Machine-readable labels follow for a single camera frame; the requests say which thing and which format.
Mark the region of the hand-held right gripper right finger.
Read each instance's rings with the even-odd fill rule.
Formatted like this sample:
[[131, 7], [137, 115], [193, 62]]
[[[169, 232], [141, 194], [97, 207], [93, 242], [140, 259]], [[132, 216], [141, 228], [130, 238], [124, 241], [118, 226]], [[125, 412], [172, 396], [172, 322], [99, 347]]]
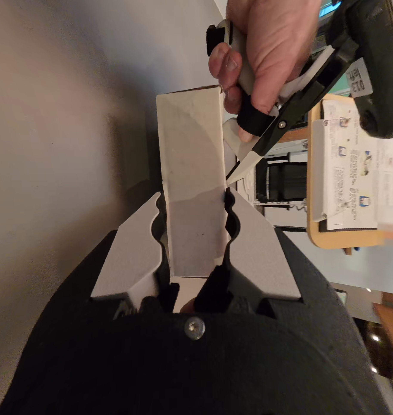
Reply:
[[265, 299], [300, 300], [275, 227], [233, 188], [226, 189], [224, 207], [229, 235], [224, 253], [227, 290], [247, 300], [253, 311]]

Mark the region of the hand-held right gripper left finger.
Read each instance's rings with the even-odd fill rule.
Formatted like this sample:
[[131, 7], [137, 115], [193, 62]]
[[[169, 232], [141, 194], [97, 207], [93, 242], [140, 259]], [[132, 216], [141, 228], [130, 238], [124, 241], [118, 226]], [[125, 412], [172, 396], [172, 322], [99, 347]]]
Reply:
[[161, 241], [166, 231], [165, 199], [156, 192], [119, 226], [90, 297], [123, 299], [139, 310], [146, 297], [169, 286], [169, 262]]

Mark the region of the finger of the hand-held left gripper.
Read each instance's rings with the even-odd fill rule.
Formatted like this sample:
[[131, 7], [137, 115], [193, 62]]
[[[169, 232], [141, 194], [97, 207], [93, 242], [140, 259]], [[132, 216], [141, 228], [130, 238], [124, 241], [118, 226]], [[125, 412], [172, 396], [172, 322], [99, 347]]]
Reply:
[[246, 157], [239, 160], [233, 169], [226, 176], [227, 182], [236, 182], [244, 179], [246, 175], [264, 158], [265, 153], [258, 154], [255, 151], [249, 151]]

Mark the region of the white cardboard box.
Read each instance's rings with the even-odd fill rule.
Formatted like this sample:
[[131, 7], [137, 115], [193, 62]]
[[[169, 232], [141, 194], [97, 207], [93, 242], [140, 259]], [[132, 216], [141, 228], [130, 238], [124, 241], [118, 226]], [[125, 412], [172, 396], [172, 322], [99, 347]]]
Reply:
[[179, 284], [179, 312], [220, 265], [225, 230], [226, 173], [223, 94], [219, 86], [156, 98], [170, 273]]

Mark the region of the person's left hand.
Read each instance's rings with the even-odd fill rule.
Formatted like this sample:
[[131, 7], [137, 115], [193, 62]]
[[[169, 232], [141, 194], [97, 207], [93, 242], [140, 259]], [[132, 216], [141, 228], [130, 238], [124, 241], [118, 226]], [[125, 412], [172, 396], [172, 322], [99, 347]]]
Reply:
[[[247, 36], [246, 55], [255, 75], [251, 104], [258, 111], [269, 114], [284, 84], [299, 76], [311, 53], [320, 7], [319, 0], [227, 1], [226, 18]], [[241, 55], [220, 43], [208, 66], [225, 94], [225, 111], [238, 114]]]

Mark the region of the black equipment case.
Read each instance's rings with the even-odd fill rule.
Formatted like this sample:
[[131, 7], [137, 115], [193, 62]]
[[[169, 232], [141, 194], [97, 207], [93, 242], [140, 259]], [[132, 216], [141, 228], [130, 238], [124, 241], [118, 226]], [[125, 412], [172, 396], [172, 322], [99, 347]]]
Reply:
[[255, 168], [256, 198], [261, 203], [302, 201], [307, 197], [307, 163], [268, 163]]

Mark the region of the light wooden board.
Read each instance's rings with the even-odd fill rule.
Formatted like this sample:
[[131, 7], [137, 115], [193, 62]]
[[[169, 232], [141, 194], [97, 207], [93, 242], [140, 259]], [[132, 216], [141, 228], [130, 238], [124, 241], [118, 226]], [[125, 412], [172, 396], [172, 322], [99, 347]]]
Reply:
[[313, 123], [321, 121], [322, 101], [319, 101], [308, 112], [308, 161], [307, 161], [307, 234], [309, 240], [319, 248], [323, 249], [343, 249], [346, 250], [346, 255], [352, 254], [354, 247], [370, 247], [380, 246], [385, 244], [387, 231], [384, 230], [346, 230], [346, 231], [331, 231], [320, 232], [319, 224], [313, 221], [313, 204], [315, 192], [313, 189], [314, 178], [320, 180], [320, 175], [315, 176], [316, 167], [320, 161], [316, 161], [316, 135], [313, 130]]

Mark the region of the printed paper sheet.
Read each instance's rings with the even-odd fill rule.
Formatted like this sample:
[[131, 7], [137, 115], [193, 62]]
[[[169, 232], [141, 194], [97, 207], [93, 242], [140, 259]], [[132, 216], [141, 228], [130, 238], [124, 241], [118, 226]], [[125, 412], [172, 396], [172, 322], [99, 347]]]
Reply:
[[393, 216], [393, 138], [369, 136], [354, 101], [323, 100], [324, 231], [376, 230]]

